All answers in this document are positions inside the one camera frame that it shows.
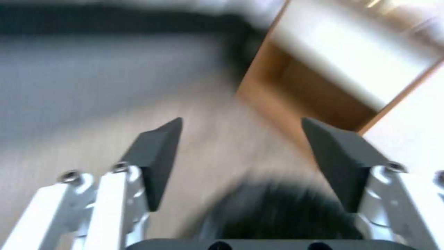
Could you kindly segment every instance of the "black round object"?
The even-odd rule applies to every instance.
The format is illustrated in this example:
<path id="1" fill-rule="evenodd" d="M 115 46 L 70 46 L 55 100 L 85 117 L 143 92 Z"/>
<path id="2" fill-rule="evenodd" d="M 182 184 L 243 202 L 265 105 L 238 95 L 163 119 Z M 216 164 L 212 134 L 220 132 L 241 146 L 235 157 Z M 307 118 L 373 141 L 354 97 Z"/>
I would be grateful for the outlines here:
<path id="1" fill-rule="evenodd" d="M 208 250 L 231 250 L 231 246 L 226 242 L 218 241 L 212 244 Z"/>

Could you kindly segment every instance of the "bolt head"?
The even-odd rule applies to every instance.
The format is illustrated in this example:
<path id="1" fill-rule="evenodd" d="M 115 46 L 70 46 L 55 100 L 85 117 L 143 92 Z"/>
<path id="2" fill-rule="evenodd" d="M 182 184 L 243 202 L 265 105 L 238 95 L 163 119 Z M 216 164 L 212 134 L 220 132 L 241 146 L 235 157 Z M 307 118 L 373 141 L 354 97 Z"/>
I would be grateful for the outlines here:
<path id="1" fill-rule="evenodd" d="M 66 183 L 74 186 L 79 186 L 83 183 L 82 173 L 78 170 L 69 170 L 60 175 L 57 179 L 59 183 Z"/>
<path id="2" fill-rule="evenodd" d="M 126 173 L 128 172 L 130 164 L 127 161 L 121 161 L 112 166 L 111 172 L 113 173 Z"/>

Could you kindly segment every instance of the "wooden floor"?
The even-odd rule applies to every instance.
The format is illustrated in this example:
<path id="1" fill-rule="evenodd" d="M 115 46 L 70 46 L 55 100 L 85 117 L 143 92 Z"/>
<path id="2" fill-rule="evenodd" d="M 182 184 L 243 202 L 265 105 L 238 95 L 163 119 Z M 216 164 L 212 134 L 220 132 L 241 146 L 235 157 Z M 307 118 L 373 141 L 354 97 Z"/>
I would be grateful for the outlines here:
<path id="1" fill-rule="evenodd" d="M 217 40 L 196 37 L 5 43 L 0 242 L 39 187 L 68 169 L 99 177 L 137 134 L 178 116 L 184 130 L 176 164 L 149 238 L 179 236 L 246 174 L 318 183 L 304 154 L 236 100 L 237 82 L 220 58 Z"/>

